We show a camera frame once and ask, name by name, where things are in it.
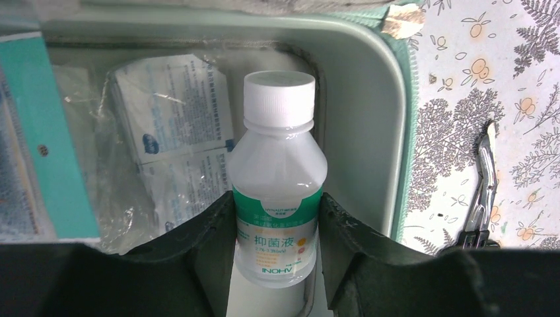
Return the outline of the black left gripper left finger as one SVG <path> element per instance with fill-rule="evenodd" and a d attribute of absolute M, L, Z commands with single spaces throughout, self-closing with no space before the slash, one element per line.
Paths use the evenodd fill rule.
<path fill-rule="evenodd" d="M 124 255 L 85 244 L 1 246 L 2 316 L 225 316 L 232 192 Z"/>

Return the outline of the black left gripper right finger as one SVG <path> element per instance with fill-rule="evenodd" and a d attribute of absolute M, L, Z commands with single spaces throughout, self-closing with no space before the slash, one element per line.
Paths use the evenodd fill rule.
<path fill-rule="evenodd" d="M 456 249 L 433 257 L 352 217 L 330 195 L 319 235 L 336 316 L 558 316 L 559 253 Z"/>

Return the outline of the black scissors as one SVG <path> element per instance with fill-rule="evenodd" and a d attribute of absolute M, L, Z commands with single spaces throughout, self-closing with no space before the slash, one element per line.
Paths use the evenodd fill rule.
<path fill-rule="evenodd" d="M 497 242 L 490 239 L 489 225 L 491 211 L 497 193 L 498 180 L 495 164 L 496 126 L 494 121 L 487 124 L 486 130 L 477 145 L 477 167 L 479 184 L 468 211 L 463 230 L 459 233 L 456 247 L 459 248 L 498 248 Z"/>

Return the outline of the white bottle green label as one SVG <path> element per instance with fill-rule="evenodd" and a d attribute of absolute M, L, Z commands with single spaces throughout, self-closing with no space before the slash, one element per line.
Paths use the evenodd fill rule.
<path fill-rule="evenodd" d="M 272 289 L 304 281 L 317 258 L 318 212 L 328 173 L 312 136 L 316 81 L 299 71 L 244 78 L 246 132 L 227 161 L 236 209 L 234 264 Z"/>

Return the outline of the small bag teal strip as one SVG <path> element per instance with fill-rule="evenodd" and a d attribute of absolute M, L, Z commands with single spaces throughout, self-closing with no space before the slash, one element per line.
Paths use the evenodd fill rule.
<path fill-rule="evenodd" d="M 2 36 L 1 241 L 99 240 L 44 39 Z"/>

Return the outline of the mint green medicine case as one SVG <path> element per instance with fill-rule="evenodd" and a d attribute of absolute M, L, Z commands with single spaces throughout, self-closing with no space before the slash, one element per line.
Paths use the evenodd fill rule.
<path fill-rule="evenodd" d="M 191 1 L 182 6 L 93 1 L 85 7 L 78 1 L 2 1 L 1 37 L 39 32 L 52 70 L 92 65 L 105 74 L 139 59 L 194 54 L 227 79 L 234 147 L 246 132 L 246 75 L 312 75 L 311 133 L 328 163 L 322 195 L 390 238 L 409 149 L 412 84 L 406 44 L 331 17 L 327 10 L 323 2 L 296 1 Z M 227 180 L 225 193 L 232 192 Z M 225 316 L 336 316 L 327 305 L 319 232 L 314 269 L 287 288 L 250 282 L 235 266 L 234 255 Z"/>

